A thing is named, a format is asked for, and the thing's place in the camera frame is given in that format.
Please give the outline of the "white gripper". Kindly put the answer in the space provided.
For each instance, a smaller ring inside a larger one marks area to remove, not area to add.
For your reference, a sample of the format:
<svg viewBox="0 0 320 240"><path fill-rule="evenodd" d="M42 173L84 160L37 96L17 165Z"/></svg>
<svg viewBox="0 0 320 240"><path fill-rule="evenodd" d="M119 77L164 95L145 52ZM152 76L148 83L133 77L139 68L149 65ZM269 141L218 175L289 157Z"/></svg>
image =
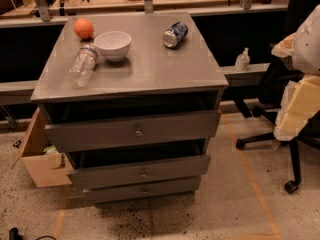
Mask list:
<svg viewBox="0 0 320 240"><path fill-rule="evenodd" d="M295 36L296 34L292 33L284 38L272 48L271 54L279 58L291 56ZM319 76L305 75L298 82L289 81L282 96L281 109L276 117L274 136L279 141L292 140L319 110Z"/></svg>

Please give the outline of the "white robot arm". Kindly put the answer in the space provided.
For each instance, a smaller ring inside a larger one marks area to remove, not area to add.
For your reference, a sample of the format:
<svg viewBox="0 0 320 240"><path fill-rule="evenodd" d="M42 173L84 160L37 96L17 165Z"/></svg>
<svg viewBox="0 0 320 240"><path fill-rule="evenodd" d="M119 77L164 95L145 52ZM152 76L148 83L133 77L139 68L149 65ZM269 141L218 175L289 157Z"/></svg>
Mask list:
<svg viewBox="0 0 320 240"><path fill-rule="evenodd" d="M293 67L304 74L297 83L288 82L276 117L274 136L290 141L320 110L320 5L271 53L279 58L290 56Z"/></svg>

